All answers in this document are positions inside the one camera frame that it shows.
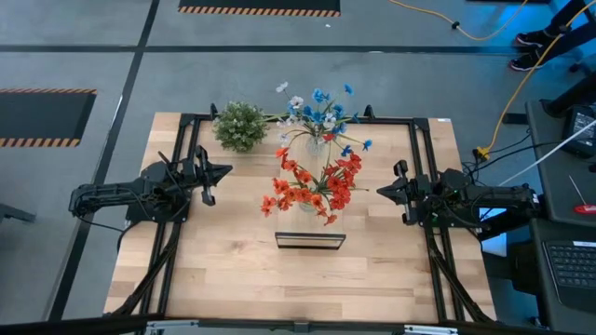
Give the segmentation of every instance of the glass vase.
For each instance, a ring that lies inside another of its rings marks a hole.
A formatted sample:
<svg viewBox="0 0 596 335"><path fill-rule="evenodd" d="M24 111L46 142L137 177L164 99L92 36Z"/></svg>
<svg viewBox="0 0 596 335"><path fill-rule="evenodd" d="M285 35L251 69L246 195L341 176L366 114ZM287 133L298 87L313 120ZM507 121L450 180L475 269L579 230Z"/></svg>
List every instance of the glass vase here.
<svg viewBox="0 0 596 335"><path fill-rule="evenodd" d="M326 144L321 137L310 136L306 140L306 151L312 156L319 157L325 152Z"/></svg>

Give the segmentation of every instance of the yellow cable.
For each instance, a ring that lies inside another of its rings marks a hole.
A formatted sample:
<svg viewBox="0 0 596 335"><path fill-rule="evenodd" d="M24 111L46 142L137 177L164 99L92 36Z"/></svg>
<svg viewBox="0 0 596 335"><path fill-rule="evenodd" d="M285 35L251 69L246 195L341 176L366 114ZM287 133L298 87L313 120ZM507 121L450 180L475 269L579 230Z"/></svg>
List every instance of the yellow cable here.
<svg viewBox="0 0 596 335"><path fill-rule="evenodd" d="M419 8L419 7L414 7L414 6L406 5L406 4L403 4L403 3L399 2L399 1L396 1L396 0L388 0L388 1L390 3L393 3L395 5L402 6L404 8L408 8L408 9L412 9L412 10L419 11L419 12L422 12L422 13L427 13L427 14L430 14L430 15L434 15L436 17L440 17L440 18L448 21L451 24L454 24L455 23L454 20L451 20L451 19L447 18L445 15L443 15L443 14L441 14L439 12L433 11L433 10L428 10L428 9L423 9L423 8ZM519 15L520 12L522 11L523 7L525 6L525 4L528 3L528 1L529 0L524 0L523 3L515 11L515 13L513 13L513 15L509 18L509 20L507 20L507 22L505 22L505 24L503 24L503 26L501 26L501 28L497 29L494 33L491 33L488 36L474 37L471 34L467 33L465 30L461 29L459 27L459 25L456 28L465 37L467 37L469 39L472 39L474 41L486 41L486 40L489 40L489 39L497 36L498 34L500 34L503 31L503 29L505 29L513 21L513 19L515 19Z"/></svg>
<svg viewBox="0 0 596 335"><path fill-rule="evenodd" d="M567 24L565 24L565 28L569 28L569 26L571 26L571 23L574 20L576 20L578 16L580 16L583 12L585 12L588 8L590 8L594 4L596 4L596 0L592 0L592 2L590 2L585 7L583 7L580 11L578 11L577 14L575 14L569 20L569 22L567 22ZM496 124L496 128L494 129L493 140L491 141L491 144L489 144L489 146L487 146L487 147L483 147L483 148L482 147L478 147L477 148L478 154L481 157L484 157L485 159L489 159L488 153L491 151L491 149L493 149L494 143L496 142L496 135L498 134L499 128L501 127L501 122L503 121L503 117L505 117L505 114L507 113L509 107L511 106L511 103L515 100L515 98L517 98L517 96L520 93L520 90L522 89L523 85L525 85L525 83L528 81L528 78L530 78L530 76L534 73L534 71L536 70L536 67L538 66L538 64L540 64L542 62L542 60L548 55L548 53L550 52L550 50L552 49L552 47L554 47L555 43L557 43L557 41L559 41L559 39L561 39L561 37L562 37L562 34L559 34L557 37L555 37L554 40L552 40L552 42L550 43L549 47L547 47L546 50L544 50L544 52L542 53L542 56L540 56L540 59L538 60L538 62L532 67L532 69L530 70L530 72L523 78L523 80L521 81L520 85L515 90L515 92L511 96L511 99L509 99L509 102L505 106L505 109L503 110L503 113L501 113L501 116L499 117L499 121Z"/></svg>

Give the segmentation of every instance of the flower bouquet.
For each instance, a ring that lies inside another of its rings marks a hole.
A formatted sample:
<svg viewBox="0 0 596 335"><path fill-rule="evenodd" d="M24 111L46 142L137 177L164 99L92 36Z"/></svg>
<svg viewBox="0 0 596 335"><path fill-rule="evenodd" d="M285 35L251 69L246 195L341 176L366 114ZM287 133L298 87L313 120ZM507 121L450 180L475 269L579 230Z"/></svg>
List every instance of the flower bouquet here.
<svg viewBox="0 0 596 335"><path fill-rule="evenodd" d="M281 84L276 91L285 93L289 99L285 114L274 116L278 120L277 125L280 128L297 125L289 131L282 131L279 134L281 145L283 147L291 144L300 136L309 135L306 148L312 155L322 153L324 145L333 141L342 148L342 155L347 156L352 153L350 145L342 146L337 138L353 141L362 145L363 150L368 150L373 144L371 140L358 141L345 135L347 132L348 121L359 123L358 113L347 115L344 106L336 103L337 99L332 99L330 93L325 93L320 88L315 88L312 99L317 104L315 108L304 105L305 100L298 96L290 95L287 92L288 83ZM344 93L347 96L354 95L354 90L348 84L344 84Z"/></svg>
<svg viewBox="0 0 596 335"><path fill-rule="evenodd" d="M276 156L281 158L281 167L293 173L295 181L274 178L273 187L278 198L265 195L261 211L268 217L273 207L286 211L297 202L304 210L312 208L318 217L325 218L325 225L334 223L337 215L333 214L333 211L344 209L350 202L351 191L364 190L356 188L354 183L354 177L362 168L360 157L350 153L349 160L339 159L333 165L330 164L330 149L327 165L322 168L317 179L298 162L288 159L289 150L287 147L278 149Z"/></svg>

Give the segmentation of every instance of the person's leg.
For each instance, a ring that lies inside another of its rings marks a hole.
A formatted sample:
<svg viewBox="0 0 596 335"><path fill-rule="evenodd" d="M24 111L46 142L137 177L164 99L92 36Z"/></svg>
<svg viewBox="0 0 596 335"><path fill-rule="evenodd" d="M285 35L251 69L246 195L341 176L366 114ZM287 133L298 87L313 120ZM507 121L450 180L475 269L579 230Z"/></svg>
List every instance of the person's leg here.
<svg viewBox="0 0 596 335"><path fill-rule="evenodd" d="M518 33L516 41L526 46L547 46L558 34L564 32L564 27L569 20L585 6L584 0L571 0L550 21L550 25L540 31Z"/></svg>
<svg viewBox="0 0 596 335"><path fill-rule="evenodd" d="M596 37L596 24L588 22L581 27L566 33L563 37L557 41L552 47L547 56L538 65L538 68L542 67L544 63L553 58L571 50L574 47L581 46L589 40ZM523 55L516 60L512 60L509 63L509 67L516 71L529 71L538 63L540 57L544 54L549 45L544 45L534 52Z"/></svg>

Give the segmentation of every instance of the wooden tabletop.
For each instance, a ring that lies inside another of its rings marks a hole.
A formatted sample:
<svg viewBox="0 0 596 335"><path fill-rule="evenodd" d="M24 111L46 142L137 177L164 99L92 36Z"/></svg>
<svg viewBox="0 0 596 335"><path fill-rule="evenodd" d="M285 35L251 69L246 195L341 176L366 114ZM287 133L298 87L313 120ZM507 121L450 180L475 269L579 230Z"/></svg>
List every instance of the wooden tabletop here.
<svg viewBox="0 0 596 335"><path fill-rule="evenodd" d="M142 168L169 156L180 114L157 113ZM439 171L461 168L449 119L429 119ZM272 195L272 178L280 176L275 150L278 130L269 130L250 154L224 151L210 122L201 122L199 143L211 163L234 166L213 188L215 207L193 197L178 247L166 315L178 318L285 319L317 321L437 322L424 232L401 223L403 207L374 190L395 180L400 159L413 170L408 128L395 125L349 125L348 135L372 139L362 153L358 187L343 210L346 241L337 251L278 249L274 233L280 215L265 218L259 206ZM418 134L428 172L422 133ZM156 224L142 222L123 238L105 311L119 307L144 276ZM488 316L494 306L479 242L464 229L451 229L458 277ZM156 309L160 278L151 311ZM449 286L443 278L447 312L454 318Z"/></svg>

